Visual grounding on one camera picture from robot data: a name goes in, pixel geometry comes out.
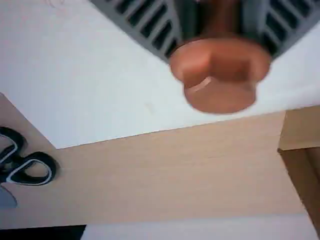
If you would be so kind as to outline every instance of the black vent grille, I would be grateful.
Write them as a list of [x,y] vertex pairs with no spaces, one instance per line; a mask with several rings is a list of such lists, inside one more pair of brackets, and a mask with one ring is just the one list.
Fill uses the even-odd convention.
[[261,33],[262,43],[276,55],[297,33],[320,0],[270,0]]
[[91,0],[91,2],[137,42],[166,61],[183,41],[180,13],[187,12],[186,9],[193,9],[185,8],[184,5],[187,2],[194,3],[194,0]]

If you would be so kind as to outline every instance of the white floor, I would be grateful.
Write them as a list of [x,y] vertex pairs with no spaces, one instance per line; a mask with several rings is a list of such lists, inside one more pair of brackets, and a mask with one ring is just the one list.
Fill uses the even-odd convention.
[[318,240],[306,215],[88,225],[82,240]]

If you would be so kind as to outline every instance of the scissors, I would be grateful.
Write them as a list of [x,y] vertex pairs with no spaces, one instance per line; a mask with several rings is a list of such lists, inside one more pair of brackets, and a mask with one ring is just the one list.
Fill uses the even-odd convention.
[[[21,156],[26,144],[25,138],[17,131],[0,127],[0,137],[10,140],[11,145],[0,151],[0,184],[13,183],[28,186],[41,186],[50,183],[57,172],[56,161],[48,154],[37,151],[28,156]],[[45,176],[31,176],[26,170],[34,164],[41,164],[46,169]]]

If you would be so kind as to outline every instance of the scissor blade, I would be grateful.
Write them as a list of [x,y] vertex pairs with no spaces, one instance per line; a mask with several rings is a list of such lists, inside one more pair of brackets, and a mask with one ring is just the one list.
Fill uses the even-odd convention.
[[16,207],[16,198],[11,194],[11,192],[9,192],[3,186],[0,186],[0,209],[9,209]]

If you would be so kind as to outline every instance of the dark gap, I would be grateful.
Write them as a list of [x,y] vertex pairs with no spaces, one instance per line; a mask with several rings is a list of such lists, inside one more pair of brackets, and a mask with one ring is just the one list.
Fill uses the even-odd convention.
[[171,54],[174,52],[174,50],[176,50],[176,47],[177,47],[177,40],[174,39],[164,54],[167,59],[170,58]]
[[267,34],[263,34],[262,40],[264,46],[268,49],[268,51],[273,55],[277,51],[276,44],[271,40],[271,38]]
[[286,30],[280,25],[277,20],[270,14],[266,17],[266,25],[275,33],[280,41],[283,41],[287,37]]
[[116,10],[120,14],[124,14],[135,0],[123,0],[116,6]]
[[283,17],[289,26],[293,29],[295,29],[298,26],[298,20],[293,15],[292,12],[290,12],[288,9],[285,8],[285,6],[279,2],[279,0],[271,0],[270,1],[271,7],[281,16]]
[[307,17],[310,12],[309,5],[304,0],[289,0],[290,3],[304,16]]
[[157,25],[158,21],[161,19],[161,17],[167,12],[167,6],[162,5],[154,14],[154,16],[147,22],[147,24],[143,27],[141,30],[141,33],[143,36],[148,38],[152,32],[152,30]]
[[146,0],[139,9],[129,18],[129,23],[136,26],[148,9],[154,4],[155,0]]
[[158,50],[161,49],[162,45],[166,40],[166,37],[168,36],[171,30],[172,30],[172,24],[170,21],[168,21],[165,24],[164,28],[161,30],[161,32],[156,36],[152,45]]

